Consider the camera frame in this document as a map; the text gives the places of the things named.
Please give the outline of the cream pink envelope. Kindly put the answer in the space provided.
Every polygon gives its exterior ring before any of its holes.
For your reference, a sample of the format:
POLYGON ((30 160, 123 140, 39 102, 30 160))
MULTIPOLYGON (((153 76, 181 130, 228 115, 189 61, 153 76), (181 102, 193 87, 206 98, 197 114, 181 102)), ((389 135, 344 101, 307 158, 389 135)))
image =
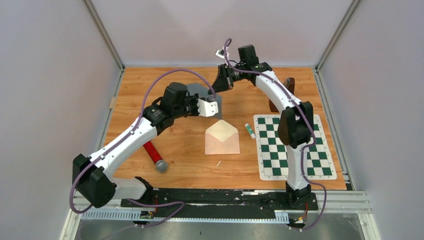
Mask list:
POLYGON ((205 131, 204 153, 206 155, 240 154, 238 130, 225 120, 218 120, 205 131))

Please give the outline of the green white glue stick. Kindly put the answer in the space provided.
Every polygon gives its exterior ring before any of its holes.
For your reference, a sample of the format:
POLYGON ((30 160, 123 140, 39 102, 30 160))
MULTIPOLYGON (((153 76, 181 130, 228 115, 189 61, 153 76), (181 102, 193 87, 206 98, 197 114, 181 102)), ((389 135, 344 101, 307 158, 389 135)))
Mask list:
POLYGON ((255 134, 255 132, 253 131, 252 127, 251 127, 248 123, 246 123, 244 126, 245 126, 246 130, 248 131, 248 133, 249 133, 250 137, 251 137, 252 139, 255 139, 255 138, 256 138, 256 134, 255 134))

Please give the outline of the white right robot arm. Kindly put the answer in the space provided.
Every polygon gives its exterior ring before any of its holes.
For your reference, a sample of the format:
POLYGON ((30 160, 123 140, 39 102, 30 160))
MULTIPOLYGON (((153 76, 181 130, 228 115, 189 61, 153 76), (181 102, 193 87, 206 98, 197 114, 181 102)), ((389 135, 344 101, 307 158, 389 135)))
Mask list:
POLYGON ((280 113, 277 134, 285 145, 288 162, 285 201, 290 208, 298 209, 311 194, 311 185, 304 177, 304 156, 314 138, 313 106, 295 97, 268 63, 259 62, 253 45, 238 48, 240 61, 236 65, 231 65, 227 49, 224 46, 215 53, 224 63, 218 66, 212 88, 220 93, 231 90, 237 81, 248 80, 276 107, 280 113))

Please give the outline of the grey envelope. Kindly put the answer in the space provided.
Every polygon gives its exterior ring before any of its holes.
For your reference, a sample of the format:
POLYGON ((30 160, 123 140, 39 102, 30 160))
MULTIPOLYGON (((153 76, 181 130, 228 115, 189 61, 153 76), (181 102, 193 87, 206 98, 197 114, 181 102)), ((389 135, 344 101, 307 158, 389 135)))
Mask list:
MULTIPOLYGON (((207 86, 203 86, 200 83, 189 83, 186 85, 187 90, 190 95, 199 94, 201 98, 209 98, 210 95, 208 94, 208 91, 210 90, 207 86)), ((216 99, 217 106, 218 106, 218 113, 216 113, 213 117, 216 119, 223 119, 222 116, 222 96, 217 94, 216 99)))

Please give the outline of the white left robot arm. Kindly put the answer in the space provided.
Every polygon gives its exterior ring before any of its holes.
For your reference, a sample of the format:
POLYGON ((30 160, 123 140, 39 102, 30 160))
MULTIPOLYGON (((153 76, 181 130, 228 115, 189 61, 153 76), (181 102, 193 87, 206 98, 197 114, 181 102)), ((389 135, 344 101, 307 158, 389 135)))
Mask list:
POLYGON ((112 199, 134 199, 140 206, 149 206, 153 193, 137 178, 114 178, 118 167, 137 149, 174 124, 175 119, 203 116, 200 107, 208 104, 206 97, 190 94, 185 84, 173 82, 163 96, 145 107, 135 121, 106 147, 86 157, 77 155, 72 161, 71 194, 78 191, 100 208, 112 199))

